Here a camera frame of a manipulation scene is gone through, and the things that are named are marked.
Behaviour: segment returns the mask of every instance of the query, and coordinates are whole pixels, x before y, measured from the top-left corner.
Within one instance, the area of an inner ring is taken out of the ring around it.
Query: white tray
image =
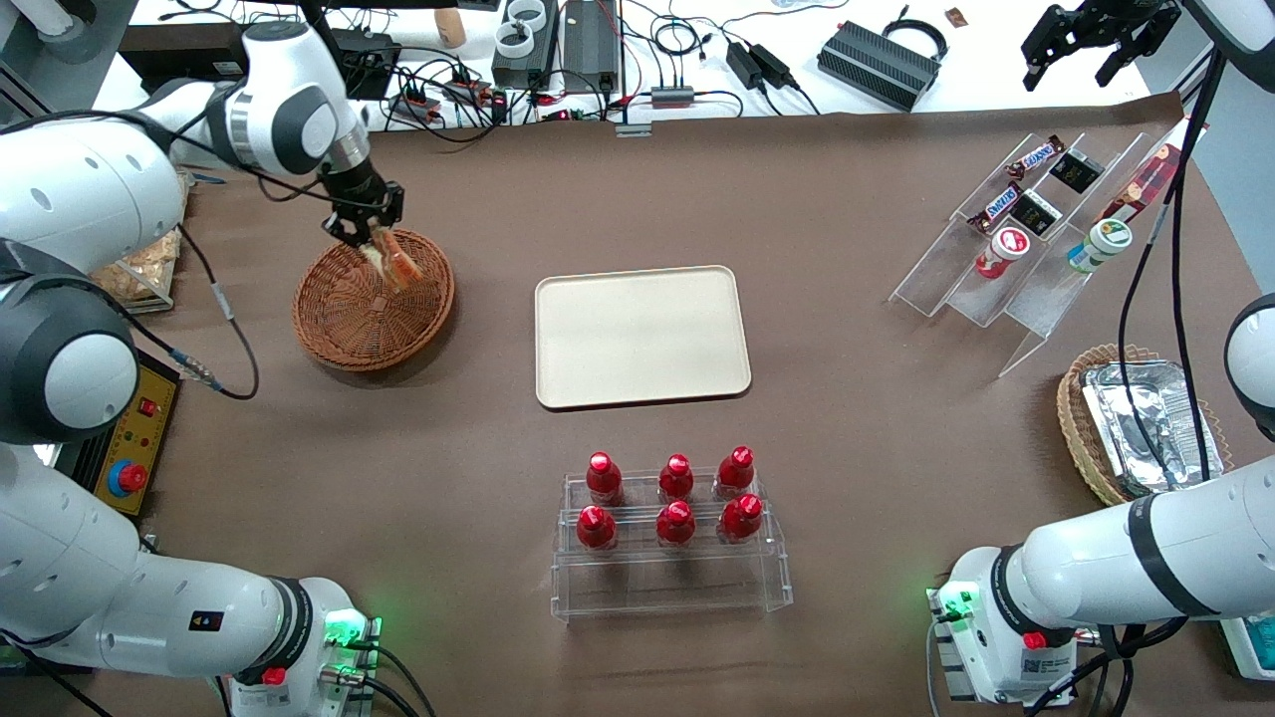
[[[725,267],[550,277],[536,287],[547,408],[736,395],[752,383]]]

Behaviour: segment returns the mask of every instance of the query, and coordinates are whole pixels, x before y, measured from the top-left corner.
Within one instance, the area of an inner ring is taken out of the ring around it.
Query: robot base
[[[351,713],[370,704],[351,695],[351,688],[321,683],[319,672],[333,666],[366,669],[363,653],[343,648],[337,640],[376,638],[379,620],[354,610],[346,591],[326,578],[303,578],[301,586],[314,602],[314,624],[301,657],[278,685],[229,680],[233,717],[342,717],[351,699],[356,700]]]
[[[1076,642],[1043,649],[1024,647],[1023,635],[1010,628],[992,598],[992,564],[1000,554],[996,547],[970,550],[942,587],[928,591],[936,619],[951,610],[965,615],[936,628],[943,675],[952,699],[1031,706],[1075,669]],[[1049,706],[1070,703],[1067,690]]]

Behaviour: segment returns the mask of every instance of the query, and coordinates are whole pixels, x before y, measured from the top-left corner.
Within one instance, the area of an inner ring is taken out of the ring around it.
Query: red bottle
[[[618,542],[616,519],[604,508],[588,505],[575,522],[575,537],[589,550],[611,550]]]
[[[722,509],[718,519],[718,538],[722,542],[745,542],[761,528],[761,499],[746,492]]]
[[[695,476],[691,475],[691,462],[681,453],[668,457],[668,463],[659,472],[659,498],[664,503],[686,500],[695,487]]]
[[[659,545],[677,547],[686,545],[695,536],[695,513],[685,500],[674,500],[659,512],[655,518],[655,535]]]
[[[597,505],[615,508],[623,504],[625,486],[620,477],[620,466],[616,466],[606,453],[599,450],[589,458],[589,471],[584,475],[584,482],[589,486],[589,499]]]
[[[717,480],[713,481],[713,495],[722,500],[731,500],[743,495],[752,485],[752,476],[756,469],[752,467],[752,449],[741,445],[727,455],[718,466]]]

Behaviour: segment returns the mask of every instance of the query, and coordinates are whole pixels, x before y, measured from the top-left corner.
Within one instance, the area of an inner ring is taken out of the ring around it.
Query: white roll of tape
[[[544,3],[541,0],[509,0],[506,13],[510,22],[521,22],[532,32],[539,32],[548,20],[544,15]]]
[[[516,60],[532,54],[536,47],[536,38],[532,29],[520,20],[505,23],[496,28],[496,52],[505,57]]]

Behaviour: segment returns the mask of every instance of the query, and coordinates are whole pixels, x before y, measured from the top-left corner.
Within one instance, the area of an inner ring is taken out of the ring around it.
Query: white table
[[[666,11],[669,0],[650,0],[644,3],[657,11]],[[835,4],[827,1],[824,4]],[[969,24],[954,28],[943,11],[954,4],[964,13]],[[1034,92],[1023,88],[1023,75],[1026,65],[1020,46],[1034,27],[1037,19],[1052,3],[1051,0],[912,0],[909,18],[926,20],[946,36],[950,50],[942,61],[942,70],[935,85],[921,98],[915,112],[946,112],[960,110],[1003,110],[1016,107],[1058,107],[1077,105],[1114,105],[1145,97],[1149,92],[1137,68],[1130,65],[1121,70],[1112,83],[1100,88],[1094,82],[1094,74],[1111,54],[1111,48],[1082,50],[1066,57],[1046,73],[1040,85]],[[232,3],[223,3],[228,9]],[[895,112],[896,110],[853,89],[817,68],[816,57],[824,42],[835,32],[838,23],[853,20],[872,29],[881,29],[895,19],[903,3],[876,3],[852,0],[841,9],[810,9],[785,17],[756,17],[732,23],[727,29],[738,33],[750,42],[761,43],[792,69],[793,77],[822,112]],[[173,11],[177,6],[172,0],[142,0],[134,14],[134,24],[158,22],[159,14]],[[771,0],[673,0],[677,14],[706,15],[718,22],[747,13],[780,10]],[[442,45],[433,27],[431,10],[399,10],[399,17],[389,23],[388,32],[402,45],[439,47]],[[465,11],[465,32],[469,41],[456,52],[467,65],[491,77],[491,56],[495,47],[492,38],[500,20],[500,13]],[[621,15],[630,27],[648,34],[652,15],[635,4],[621,0]],[[212,15],[184,15],[170,22],[224,22]],[[330,15],[333,27],[342,27],[342,17]],[[706,46],[708,59],[700,63],[696,54],[686,56],[686,83],[697,91],[728,89],[743,97],[746,116],[768,116],[774,112],[756,92],[745,92],[734,73],[725,64],[727,43],[720,33],[699,23],[701,34],[713,32],[714,38]],[[924,34],[915,31],[899,31],[891,40],[905,45],[923,55],[933,52],[933,45]],[[634,92],[638,78],[638,65],[641,66],[643,91],[658,84],[655,60],[644,41],[626,38],[626,84]],[[672,45],[672,38],[666,38]],[[404,51],[400,65],[414,69],[423,61],[439,55],[421,51]],[[666,75],[669,74],[668,59],[662,55]],[[391,83],[391,91],[397,87]],[[561,87],[561,79],[555,79],[552,87]],[[98,107],[121,108],[140,103],[142,94],[136,75],[119,57],[112,66],[107,84],[98,96]],[[680,110],[654,110],[649,105],[635,105],[630,111],[630,121],[646,122],[668,119],[722,117],[733,116],[736,103],[729,97],[723,102],[704,102]],[[805,100],[792,89],[771,91],[771,100],[785,115],[811,114]],[[371,111],[374,129],[384,129],[381,112]],[[557,108],[597,110],[597,100],[592,96],[572,96],[564,100]],[[514,121],[520,121],[525,107],[516,107]],[[453,107],[444,103],[448,125],[455,121]],[[393,129],[407,129],[395,124]]]

